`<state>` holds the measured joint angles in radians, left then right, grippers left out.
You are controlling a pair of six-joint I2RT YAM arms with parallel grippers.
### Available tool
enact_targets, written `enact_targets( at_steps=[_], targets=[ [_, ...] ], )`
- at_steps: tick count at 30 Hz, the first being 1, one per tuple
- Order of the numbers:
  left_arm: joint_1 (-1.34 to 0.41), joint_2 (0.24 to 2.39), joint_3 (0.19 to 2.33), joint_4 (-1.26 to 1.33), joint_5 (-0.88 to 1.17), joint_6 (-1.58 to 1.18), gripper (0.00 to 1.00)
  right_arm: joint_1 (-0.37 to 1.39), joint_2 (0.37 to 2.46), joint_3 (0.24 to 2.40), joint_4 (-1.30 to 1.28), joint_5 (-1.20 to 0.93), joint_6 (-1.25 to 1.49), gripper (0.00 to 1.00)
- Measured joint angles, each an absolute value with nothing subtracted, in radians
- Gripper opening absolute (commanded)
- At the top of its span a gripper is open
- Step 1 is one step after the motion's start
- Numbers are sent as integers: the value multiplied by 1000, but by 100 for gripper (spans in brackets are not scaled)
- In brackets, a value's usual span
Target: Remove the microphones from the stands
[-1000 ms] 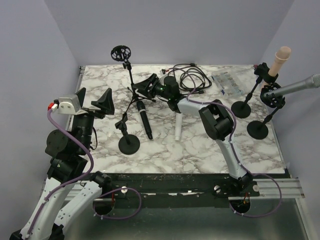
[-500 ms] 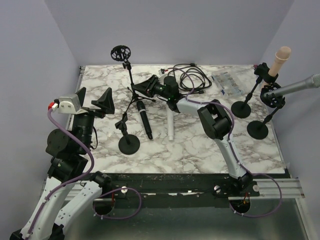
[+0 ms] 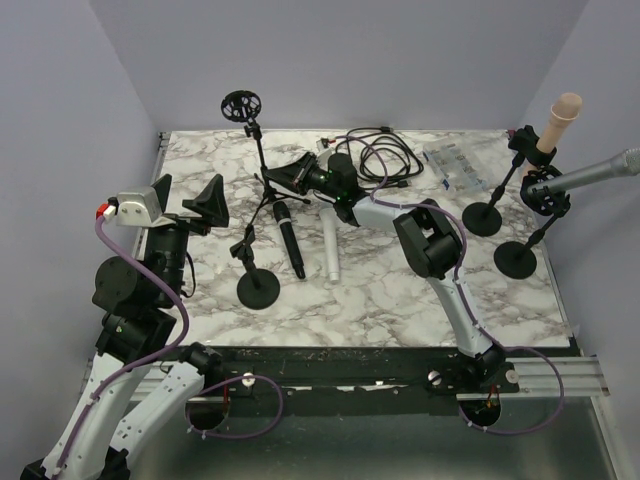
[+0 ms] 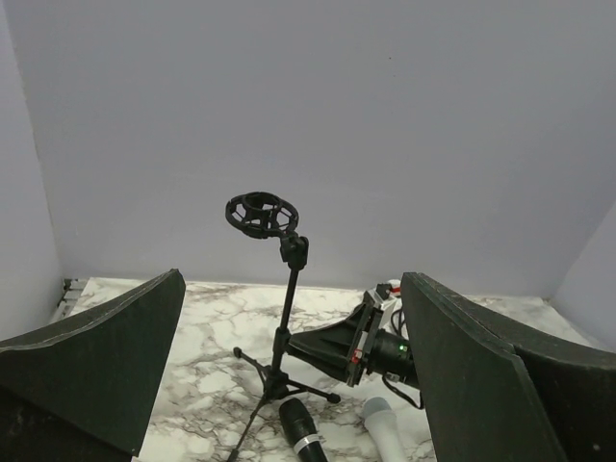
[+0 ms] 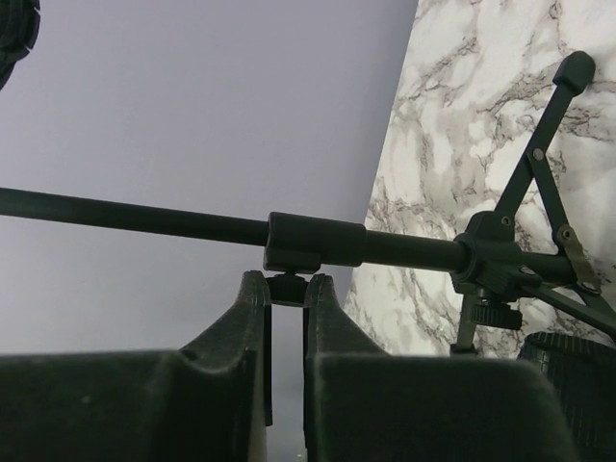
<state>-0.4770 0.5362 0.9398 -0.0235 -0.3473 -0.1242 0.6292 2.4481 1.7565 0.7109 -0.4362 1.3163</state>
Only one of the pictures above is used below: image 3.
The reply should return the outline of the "black microphone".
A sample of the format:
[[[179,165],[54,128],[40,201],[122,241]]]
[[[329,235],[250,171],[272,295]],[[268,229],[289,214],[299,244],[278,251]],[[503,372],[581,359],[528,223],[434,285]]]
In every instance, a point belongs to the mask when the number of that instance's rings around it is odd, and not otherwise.
[[[304,280],[306,273],[304,269],[304,261],[295,236],[291,213],[287,205],[283,201],[276,201],[273,204],[274,219],[281,231],[284,245],[289,256],[292,268],[298,279]]]

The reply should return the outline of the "white microphone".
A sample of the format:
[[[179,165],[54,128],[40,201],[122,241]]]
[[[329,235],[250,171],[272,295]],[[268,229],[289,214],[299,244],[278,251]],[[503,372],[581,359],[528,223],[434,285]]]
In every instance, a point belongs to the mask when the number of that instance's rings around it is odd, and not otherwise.
[[[340,264],[338,254],[336,214],[331,208],[324,208],[319,213],[324,236],[327,277],[331,283],[340,282]]]

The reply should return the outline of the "black tripod mic stand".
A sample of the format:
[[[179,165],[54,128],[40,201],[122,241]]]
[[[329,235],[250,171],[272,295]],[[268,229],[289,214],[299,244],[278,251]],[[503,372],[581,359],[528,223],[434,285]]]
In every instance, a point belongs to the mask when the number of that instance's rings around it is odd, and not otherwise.
[[[262,103],[260,97],[248,90],[236,90],[227,94],[221,103],[221,112],[225,119],[233,123],[241,123],[244,126],[246,136],[256,142],[258,157],[260,162],[260,173],[255,174],[263,186],[262,200],[257,207],[253,217],[249,221],[245,232],[248,233],[258,216],[258,213],[267,205],[273,206],[274,219],[281,229],[282,234],[294,234],[292,218],[289,208],[284,202],[285,199],[300,201],[309,204],[310,201],[295,197],[290,194],[278,192],[270,183],[266,176],[267,165],[262,146],[262,131],[257,122],[257,117],[261,113]]]

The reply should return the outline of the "black round-base mic stand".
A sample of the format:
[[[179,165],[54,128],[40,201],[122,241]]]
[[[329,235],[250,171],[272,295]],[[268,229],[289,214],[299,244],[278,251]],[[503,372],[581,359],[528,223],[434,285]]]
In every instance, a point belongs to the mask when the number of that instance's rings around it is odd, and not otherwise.
[[[230,253],[234,259],[242,263],[245,269],[236,288],[239,301],[251,310],[263,310],[273,305],[278,299],[280,283],[273,272],[256,267],[255,255],[251,247],[254,240],[254,227],[248,225],[243,239],[230,248]]]

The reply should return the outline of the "round-base stand with clip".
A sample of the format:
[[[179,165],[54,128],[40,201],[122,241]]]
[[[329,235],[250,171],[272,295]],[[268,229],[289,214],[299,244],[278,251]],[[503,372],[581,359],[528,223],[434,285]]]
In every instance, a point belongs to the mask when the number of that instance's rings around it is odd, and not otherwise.
[[[538,136],[531,125],[512,131],[508,148],[514,151],[515,155],[510,169],[492,192],[488,203],[475,202],[464,209],[462,221],[466,229],[480,237],[495,235],[502,225],[502,216],[496,209],[496,204],[503,197],[511,178],[525,162],[535,169],[548,166],[557,152],[558,142],[559,137],[547,131]]]

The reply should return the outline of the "beige microphone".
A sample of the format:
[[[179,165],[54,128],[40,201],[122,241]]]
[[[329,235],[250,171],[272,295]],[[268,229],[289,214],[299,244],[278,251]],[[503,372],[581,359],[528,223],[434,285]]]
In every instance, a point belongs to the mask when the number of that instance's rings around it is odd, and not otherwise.
[[[578,118],[582,106],[583,99],[580,95],[573,92],[561,94],[551,106],[548,123],[537,141],[536,149],[550,154],[568,126]]]

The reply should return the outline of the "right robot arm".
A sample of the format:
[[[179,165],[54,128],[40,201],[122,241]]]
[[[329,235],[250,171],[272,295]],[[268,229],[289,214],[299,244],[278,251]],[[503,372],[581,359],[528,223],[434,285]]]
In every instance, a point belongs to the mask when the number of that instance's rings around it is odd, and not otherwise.
[[[322,169],[315,154],[263,171],[267,180],[299,195],[315,190],[328,197],[342,222],[393,232],[413,272],[436,292],[461,354],[460,379],[469,390],[480,392],[496,380],[505,361],[504,350],[489,338],[471,292],[462,278],[466,243],[437,202],[426,199],[414,205],[396,205],[373,198],[358,183],[351,158],[342,153],[328,157]]]

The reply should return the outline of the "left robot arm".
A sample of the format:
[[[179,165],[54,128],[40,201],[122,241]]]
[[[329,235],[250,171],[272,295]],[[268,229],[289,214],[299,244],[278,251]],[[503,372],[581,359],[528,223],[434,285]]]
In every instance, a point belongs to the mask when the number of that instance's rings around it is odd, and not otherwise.
[[[92,302],[105,315],[90,376],[63,434],[22,478],[127,479],[145,445],[191,396],[220,387],[218,356],[195,343],[159,386],[130,404],[153,363],[180,344],[170,337],[175,324],[189,323],[183,274],[190,235],[205,236],[230,220],[222,175],[183,201],[188,216],[167,212],[171,183],[166,174],[97,210],[96,234],[114,255],[95,276]]]

